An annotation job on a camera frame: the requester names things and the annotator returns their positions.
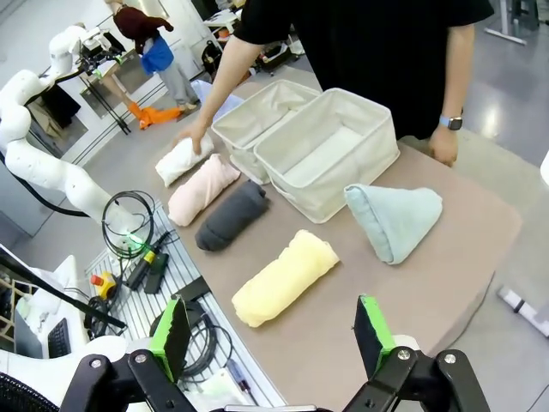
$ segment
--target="white basket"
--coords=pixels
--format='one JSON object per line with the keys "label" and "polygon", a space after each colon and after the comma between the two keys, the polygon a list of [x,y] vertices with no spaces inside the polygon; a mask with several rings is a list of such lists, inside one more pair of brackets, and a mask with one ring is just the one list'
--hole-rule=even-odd
{"label": "white basket", "polygon": [[212,129],[227,146],[234,166],[254,182],[265,185],[270,180],[254,155],[254,147],[318,95],[312,88],[279,80],[218,119]]}
{"label": "white basket", "polygon": [[314,223],[345,206],[343,189],[369,185],[399,156],[390,110],[330,89],[255,147],[275,189]]}

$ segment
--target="light blue folded towel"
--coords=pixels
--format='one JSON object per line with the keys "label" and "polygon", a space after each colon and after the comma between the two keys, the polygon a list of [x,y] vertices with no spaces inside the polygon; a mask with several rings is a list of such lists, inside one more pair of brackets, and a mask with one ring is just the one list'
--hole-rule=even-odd
{"label": "light blue folded towel", "polygon": [[349,185],[345,198],[377,257],[386,264],[402,263],[443,211],[443,199],[427,188]]}

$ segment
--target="black t-shirt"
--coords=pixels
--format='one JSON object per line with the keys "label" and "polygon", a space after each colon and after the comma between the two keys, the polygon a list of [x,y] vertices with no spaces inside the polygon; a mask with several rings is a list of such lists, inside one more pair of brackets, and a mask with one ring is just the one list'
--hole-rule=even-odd
{"label": "black t-shirt", "polygon": [[248,0],[235,35],[264,45],[293,24],[323,89],[388,107],[398,138],[427,138],[443,109],[449,27],[492,14],[488,0]]}

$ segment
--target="yellow rolled towel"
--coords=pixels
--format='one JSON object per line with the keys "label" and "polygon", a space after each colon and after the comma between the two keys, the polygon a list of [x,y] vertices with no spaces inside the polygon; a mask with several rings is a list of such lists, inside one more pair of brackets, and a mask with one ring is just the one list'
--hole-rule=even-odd
{"label": "yellow rolled towel", "polygon": [[278,259],[232,297],[238,317],[252,328],[276,318],[339,261],[328,242],[300,230]]}

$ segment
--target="basket handle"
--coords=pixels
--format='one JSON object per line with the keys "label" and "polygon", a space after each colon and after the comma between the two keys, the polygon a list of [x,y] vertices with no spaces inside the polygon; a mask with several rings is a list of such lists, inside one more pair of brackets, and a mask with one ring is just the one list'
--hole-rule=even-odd
{"label": "basket handle", "polygon": [[294,205],[297,207],[297,206],[300,206],[302,208],[307,208],[307,209],[314,209],[316,206],[311,203],[311,202],[307,202],[307,201],[303,201],[303,200],[300,200],[298,201],[298,199],[294,196],[294,195],[291,195],[290,193],[288,193],[287,191],[284,191],[283,189],[281,189],[276,183],[275,181],[271,178],[271,184],[273,185],[273,187],[276,189],[276,191],[278,191],[283,197],[285,197],[287,199],[288,202],[290,203],[294,203]]}
{"label": "basket handle", "polygon": [[276,189],[276,191],[278,191],[283,197],[285,197],[286,199],[292,201],[292,202],[296,202],[296,198],[294,195],[291,195],[289,194],[287,191],[284,191],[282,190],[276,183],[273,179],[271,179],[271,184],[273,185],[273,187]]}

